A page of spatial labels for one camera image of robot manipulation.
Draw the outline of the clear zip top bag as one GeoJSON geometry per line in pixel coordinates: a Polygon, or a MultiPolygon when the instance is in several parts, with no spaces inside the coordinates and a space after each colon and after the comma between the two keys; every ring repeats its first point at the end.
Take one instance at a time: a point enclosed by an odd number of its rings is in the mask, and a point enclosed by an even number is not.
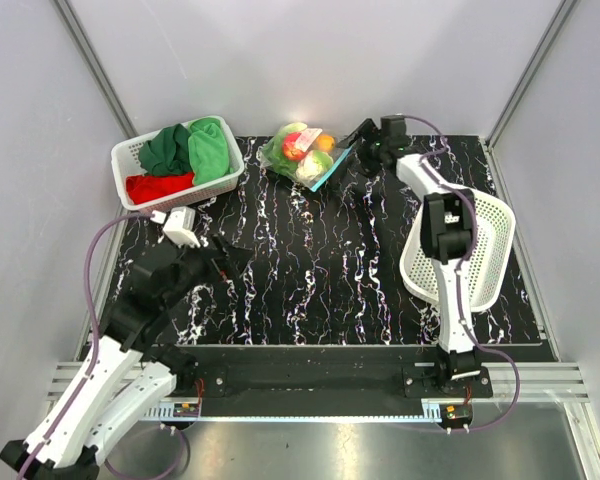
{"type": "Polygon", "coordinates": [[[352,147],[322,128],[303,122],[282,126],[257,152],[262,168],[282,175],[311,192],[336,179],[352,147]]]}

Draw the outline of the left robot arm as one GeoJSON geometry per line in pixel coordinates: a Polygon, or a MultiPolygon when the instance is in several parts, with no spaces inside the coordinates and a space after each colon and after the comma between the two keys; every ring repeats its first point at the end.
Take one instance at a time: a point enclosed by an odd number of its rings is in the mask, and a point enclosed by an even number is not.
{"type": "Polygon", "coordinates": [[[97,478],[150,408],[195,386],[194,356],[156,345],[172,309],[197,286],[237,280],[251,257],[220,235],[207,247],[162,243],[146,250],[56,405],[26,438],[9,441],[1,460],[20,479],[97,478]]]}

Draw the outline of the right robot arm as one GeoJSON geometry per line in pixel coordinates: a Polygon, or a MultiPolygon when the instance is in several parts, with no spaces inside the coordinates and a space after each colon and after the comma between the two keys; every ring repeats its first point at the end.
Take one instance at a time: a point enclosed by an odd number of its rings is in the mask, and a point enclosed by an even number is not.
{"type": "Polygon", "coordinates": [[[452,397],[462,390],[468,394],[481,374],[469,292],[470,260],[478,241],[474,195],[445,180],[429,162],[448,151],[447,138],[440,137],[439,149],[419,153],[407,134],[409,120],[432,125],[412,115],[388,115],[379,123],[367,118],[339,145],[356,151],[364,175],[389,171],[421,202],[420,246],[434,270],[440,318],[431,377],[440,393],[452,397]]]}

